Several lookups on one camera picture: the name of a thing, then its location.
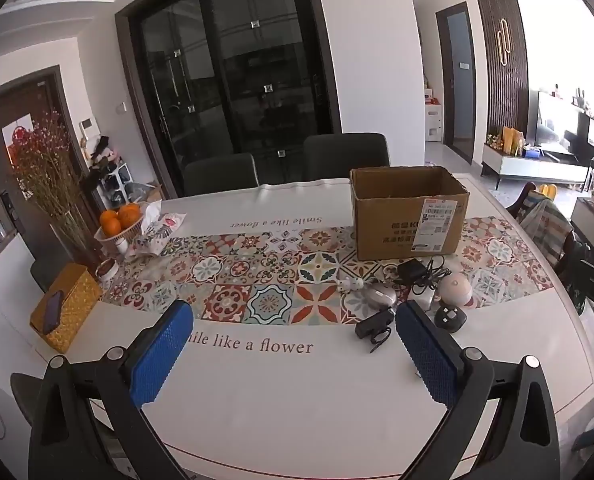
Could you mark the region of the black round cable hub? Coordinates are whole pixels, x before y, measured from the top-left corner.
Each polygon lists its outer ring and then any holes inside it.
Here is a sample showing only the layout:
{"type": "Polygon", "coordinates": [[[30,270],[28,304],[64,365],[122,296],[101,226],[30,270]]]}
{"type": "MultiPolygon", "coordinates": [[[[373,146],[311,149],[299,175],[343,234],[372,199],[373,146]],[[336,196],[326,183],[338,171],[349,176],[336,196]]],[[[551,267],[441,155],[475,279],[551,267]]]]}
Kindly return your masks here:
{"type": "Polygon", "coordinates": [[[441,306],[434,314],[434,325],[449,334],[458,332],[466,321],[467,314],[459,307],[441,306]]]}

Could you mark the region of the white square charger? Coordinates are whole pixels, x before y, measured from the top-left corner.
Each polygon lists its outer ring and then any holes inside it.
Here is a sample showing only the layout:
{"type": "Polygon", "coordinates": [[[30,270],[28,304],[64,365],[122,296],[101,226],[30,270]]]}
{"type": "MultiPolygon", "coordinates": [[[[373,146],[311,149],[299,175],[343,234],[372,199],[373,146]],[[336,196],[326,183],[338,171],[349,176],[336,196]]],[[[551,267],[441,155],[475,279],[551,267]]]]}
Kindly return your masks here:
{"type": "Polygon", "coordinates": [[[434,291],[428,288],[420,294],[412,292],[410,299],[414,300],[424,312],[428,312],[431,310],[432,304],[434,303],[434,291]]]}

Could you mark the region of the black clip device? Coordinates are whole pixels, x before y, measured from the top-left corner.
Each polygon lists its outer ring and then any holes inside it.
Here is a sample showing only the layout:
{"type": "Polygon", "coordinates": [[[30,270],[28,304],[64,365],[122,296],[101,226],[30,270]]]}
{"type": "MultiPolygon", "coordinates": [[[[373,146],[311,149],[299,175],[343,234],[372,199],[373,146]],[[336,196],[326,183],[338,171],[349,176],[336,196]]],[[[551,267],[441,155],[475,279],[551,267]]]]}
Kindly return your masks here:
{"type": "Polygon", "coordinates": [[[375,352],[390,337],[395,317],[393,308],[380,310],[356,324],[355,335],[359,339],[368,339],[372,345],[370,352],[375,352]]]}

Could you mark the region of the pink round night light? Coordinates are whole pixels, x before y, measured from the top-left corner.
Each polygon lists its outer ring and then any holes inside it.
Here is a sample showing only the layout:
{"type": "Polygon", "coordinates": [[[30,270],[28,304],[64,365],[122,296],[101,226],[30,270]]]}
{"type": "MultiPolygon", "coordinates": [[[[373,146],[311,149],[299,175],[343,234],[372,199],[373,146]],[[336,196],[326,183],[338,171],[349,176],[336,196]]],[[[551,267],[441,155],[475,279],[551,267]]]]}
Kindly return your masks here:
{"type": "Polygon", "coordinates": [[[447,306],[466,307],[472,302],[472,285],[465,274],[452,273],[439,282],[437,294],[447,306]]]}

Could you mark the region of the black power adapter with cable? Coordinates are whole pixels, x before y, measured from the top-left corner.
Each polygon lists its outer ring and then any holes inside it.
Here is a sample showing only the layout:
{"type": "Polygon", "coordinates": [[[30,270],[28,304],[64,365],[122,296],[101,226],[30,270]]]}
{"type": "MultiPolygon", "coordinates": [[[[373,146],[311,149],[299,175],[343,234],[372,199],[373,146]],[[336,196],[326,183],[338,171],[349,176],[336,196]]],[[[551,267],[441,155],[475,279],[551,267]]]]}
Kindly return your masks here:
{"type": "Polygon", "coordinates": [[[412,294],[421,295],[427,289],[436,290],[440,282],[452,274],[441,256],[439,263],[430,258],[427,263],[418,259],[408,259],[397,267],[396,283],[406,287],[412,294]]]}

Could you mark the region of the white figurine keychain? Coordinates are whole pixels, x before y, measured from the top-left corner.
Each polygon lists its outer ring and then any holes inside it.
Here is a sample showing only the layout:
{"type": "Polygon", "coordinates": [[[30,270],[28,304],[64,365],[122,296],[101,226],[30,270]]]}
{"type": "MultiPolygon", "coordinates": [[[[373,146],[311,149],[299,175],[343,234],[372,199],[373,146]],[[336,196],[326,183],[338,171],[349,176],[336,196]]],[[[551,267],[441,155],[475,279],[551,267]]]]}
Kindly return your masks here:
{"type": "Polygon", "coordinates": [[[337,287],[340,292],[358,292],[364,288],[364,281],[362,278],[338,278],[336,281],[337,287]]]}

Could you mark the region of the yellow woven tissue box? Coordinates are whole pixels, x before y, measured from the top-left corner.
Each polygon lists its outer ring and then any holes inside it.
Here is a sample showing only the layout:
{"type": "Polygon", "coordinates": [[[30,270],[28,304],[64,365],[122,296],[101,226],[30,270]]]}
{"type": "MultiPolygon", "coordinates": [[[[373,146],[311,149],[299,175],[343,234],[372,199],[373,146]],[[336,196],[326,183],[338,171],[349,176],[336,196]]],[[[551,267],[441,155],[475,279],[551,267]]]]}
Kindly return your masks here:
{"type": "Polygon", "coordinates": [[[88,268],[77,263],[68,263],[31,313],[30,326],[50,348],[59,353],[66,353],[100,296],[102,289],[88,272],[88,268]],[[58,289],[65,293],[60,324],[56,330],[43,335],[46,300],[58,289]]]}

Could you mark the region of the small white cup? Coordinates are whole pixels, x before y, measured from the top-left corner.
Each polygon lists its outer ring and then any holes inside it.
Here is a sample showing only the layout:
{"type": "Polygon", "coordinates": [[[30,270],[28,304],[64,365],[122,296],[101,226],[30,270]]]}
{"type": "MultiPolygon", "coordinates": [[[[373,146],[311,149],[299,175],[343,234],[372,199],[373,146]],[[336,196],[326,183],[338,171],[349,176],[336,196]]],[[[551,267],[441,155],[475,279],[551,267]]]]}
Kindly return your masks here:
{"type": "Polygon", "coordinates": [[[99,263],[95,270],[96,278],[103,283],[111,281],[118,273],[119,265],[115,258],[108,258],[99,263]]]}

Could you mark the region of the brown cardboard box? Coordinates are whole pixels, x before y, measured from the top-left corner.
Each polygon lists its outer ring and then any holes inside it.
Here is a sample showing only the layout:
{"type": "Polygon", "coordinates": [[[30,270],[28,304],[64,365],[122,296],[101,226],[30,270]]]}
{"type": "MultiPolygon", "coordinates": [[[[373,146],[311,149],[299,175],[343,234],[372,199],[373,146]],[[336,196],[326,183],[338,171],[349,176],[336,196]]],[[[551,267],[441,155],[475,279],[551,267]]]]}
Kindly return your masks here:
{"type": "Polygon", "coordinates": [[[446,168],[353,169],[350,183],[356,256],[360,260],[456,252],[469,192],[446,168]]]}

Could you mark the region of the white patterned snack bag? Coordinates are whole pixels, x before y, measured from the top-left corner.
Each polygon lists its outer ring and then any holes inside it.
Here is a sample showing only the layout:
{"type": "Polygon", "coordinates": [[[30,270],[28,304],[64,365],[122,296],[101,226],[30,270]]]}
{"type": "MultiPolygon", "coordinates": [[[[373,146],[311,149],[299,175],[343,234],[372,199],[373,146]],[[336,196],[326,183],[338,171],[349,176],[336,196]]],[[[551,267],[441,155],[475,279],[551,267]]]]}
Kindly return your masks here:
{"type": "Polygon", "coordinates": [[[132,240],[126,260],[160,256],[172,235],[182,226],[186,214],[163,212],[162,201],[149,203],[144,211],[140,232],[132,240]]]}

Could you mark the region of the wooden chair with striped cloth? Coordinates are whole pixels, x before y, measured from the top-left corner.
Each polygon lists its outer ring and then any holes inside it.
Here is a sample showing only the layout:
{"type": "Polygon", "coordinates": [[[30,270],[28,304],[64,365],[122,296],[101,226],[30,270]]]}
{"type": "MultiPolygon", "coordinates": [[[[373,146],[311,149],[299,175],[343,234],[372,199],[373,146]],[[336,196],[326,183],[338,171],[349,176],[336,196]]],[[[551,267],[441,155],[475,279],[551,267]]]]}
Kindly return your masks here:
{"type": "Polygon", "coordinates": [[[558,276],[586,254],[585,244],[574,232],[571,222],[554,202],[528,182],[510,206],[506,208],[519,223],[533,244],[539,248],[558,276]]]}

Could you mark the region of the left black dining chair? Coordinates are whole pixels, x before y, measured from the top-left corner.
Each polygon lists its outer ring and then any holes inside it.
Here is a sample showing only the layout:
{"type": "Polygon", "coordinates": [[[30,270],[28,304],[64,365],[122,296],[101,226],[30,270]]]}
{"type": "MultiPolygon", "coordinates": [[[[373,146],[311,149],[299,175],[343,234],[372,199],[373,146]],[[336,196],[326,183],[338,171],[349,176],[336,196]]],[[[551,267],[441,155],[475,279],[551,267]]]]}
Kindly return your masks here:
{"type": "Polygon", "coordinates": [[[183,171],[186,196],[257,188],[254,156],[249,153],[211,157],[191,162],[183,171]]]}

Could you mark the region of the black dining chair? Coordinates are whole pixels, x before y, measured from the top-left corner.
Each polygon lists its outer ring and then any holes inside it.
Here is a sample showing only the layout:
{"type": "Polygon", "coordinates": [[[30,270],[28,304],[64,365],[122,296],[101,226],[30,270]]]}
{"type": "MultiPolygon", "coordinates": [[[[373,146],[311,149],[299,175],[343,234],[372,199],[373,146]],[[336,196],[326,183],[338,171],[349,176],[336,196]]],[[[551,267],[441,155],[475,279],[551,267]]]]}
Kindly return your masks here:
{"type": "Polygon", "coordinates": [[[374,132],[309,136],[303,157],[307,181],[347,178],[353,169],[389,166],[386,138],[374,132]]]}
{"type": "Polygon", "coordinates": [[[254,156],[249,153],[211,157],[191,162],[183,171],[186,196],[257,188],[254,156]]]}

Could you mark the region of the right black dining chair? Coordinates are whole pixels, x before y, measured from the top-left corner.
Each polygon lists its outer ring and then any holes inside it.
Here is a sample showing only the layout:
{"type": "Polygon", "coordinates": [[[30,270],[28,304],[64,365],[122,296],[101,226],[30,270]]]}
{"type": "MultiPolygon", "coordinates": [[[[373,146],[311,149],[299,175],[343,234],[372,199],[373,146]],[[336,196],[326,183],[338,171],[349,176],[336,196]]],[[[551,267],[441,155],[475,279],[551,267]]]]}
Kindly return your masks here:
{"type": "Polygon", "coordinates": [[[386,138],[374,132],[309,136],[303,157],[307,181],[347,178],[353,169],[389,166],[386,138]]]}

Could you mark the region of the vase with dried flowers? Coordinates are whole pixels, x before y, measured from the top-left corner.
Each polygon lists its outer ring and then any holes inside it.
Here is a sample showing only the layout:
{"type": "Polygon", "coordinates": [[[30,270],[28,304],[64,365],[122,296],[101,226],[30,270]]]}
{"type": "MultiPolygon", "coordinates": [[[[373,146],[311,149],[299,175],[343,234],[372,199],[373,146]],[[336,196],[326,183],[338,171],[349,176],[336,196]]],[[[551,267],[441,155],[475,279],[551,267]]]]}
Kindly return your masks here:
{"type": "Polygon", "coordinates": [[[56,110],[12,133],[12,170],[30,202],[50,220],[76,262],[94,268],[103,259],[86,221],[81,178],[74,171],[69,132],[56,110]]]}

